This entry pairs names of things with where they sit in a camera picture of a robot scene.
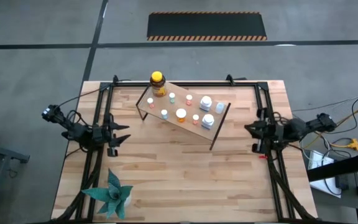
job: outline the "wooden table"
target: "wooden table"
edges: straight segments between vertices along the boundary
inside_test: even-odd
[[[98,89],[99,84],[85,82],[82,93]],[[274,111],[291,118],[284,82],[268,81],[268,85]],[[277,221],[267,161],[251,152],[256,140],[244,129],[244,124],[257,119],[254,89],[220,86],[189,90],[232,103],[212,151],[206,139],[161,119],[151,116],[142,121],[135,104],[144,88],[114,88],[111,113],[115,122],[130,126],[115,133],[132,136],[118,148],[118,157],[103,156],[99,186],[107,187],[108,168],[122,184],[134,186],[126,219],[121,222]],[[97,95],[81,97],[78,104],[78,112],[89,123]],[[71,142],[67,153],[77,148],[77,143]],[[283,156],[291,190],[317,217],[301,152],[289,147]],[[85,157],[85,153],[76,152],[66,159],[52,218],[61,215],[78,193]],[[280,198],[287,217],[282,192]],[[106,214],[96,214],[102,205],[96,202],[94,222],[119,221],[116,215],[106,220]]]

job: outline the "concrete floor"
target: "concrete floor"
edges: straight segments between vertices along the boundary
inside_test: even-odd
[[[0,0],[0,44],[90,43],[101,2]],[[358,0],[110,0],[99,42],[144,42],[147,14],[172,10],[260,11],[268,40],[358,39]],[[5,180],[0,223],[49,219],[67,142],[60,136],[63,129],[45,122],[40,114],[49,104],[78,94],[88,53],[88,49],[0,50],[0,146],[31,155],[28,164],[12,165],[19,171],[15,179]],[[98,49],[89,79],[118,75],[146,80],[153,70],[163,71],[171,80],[221,80],[228,73],[250,80],[285,80],[295,110],[357,95],[358,45]],[[73,101],[63,111],[75,105]],[[350,106],[295,114],[312,119],[325,111],[340,119],[350,113]],[[342,128],[353,125],[350,121]],[[340,137],[358,138],[358,128],[328,136],[332,141]],[[330,198],[314,194],[320,218],[357,221],[354,209],[332,206]]]

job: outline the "plastic container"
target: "plastic container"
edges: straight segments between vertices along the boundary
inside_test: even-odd
[[[193,124],[194,125],[196,125],[196,124],[198,124],[198,119],[199,119],[200,117],[197,115],[197,114],[194,114],[193,115]]]
[[[154,100],[153,100],[153,98],[148,98],[147,103],[149,104],[150,108],[154,108]]]
[[[169,94],[169,102],[171,102],[171,103],[175,102],[175,94],[174,93]]]
[[[161,97],[167,93],[165,89],[165,77],[159,71],[152,73],[150,85],[152,86],[154,96]]]
[[[193,96],[191,95],[187,95],[186,96],[186,105],[190,106],[191,105],[191,100],[193,99]]]
[[[214,116],[212,116],[211,114],[204,115],[201,125],[206,129],[211,129],[213,124],[214,124]]]
[[[209,111],[210,107],[212,105],[212,99],[211,97],[209,96],[204,96],[202,99],[201,99],[201,102],[200,102],[200,109],[204,110],[204,111]]]
[[[178,109],[177,110],[177,118],[178,118],[179,122],[181,122],[181,123],[185,122],[186,110],[185,109]]]
[[[217,114],[221,114],[223,112],[223,109],[224,109],[224,104],[223,103],[218,103],[216,105],[216,109],[215,109],[215,112]]]
[[[162,117],[162,119],[168,119],[168,111],[167,110],[162,110],[161,111],[161,117]]]

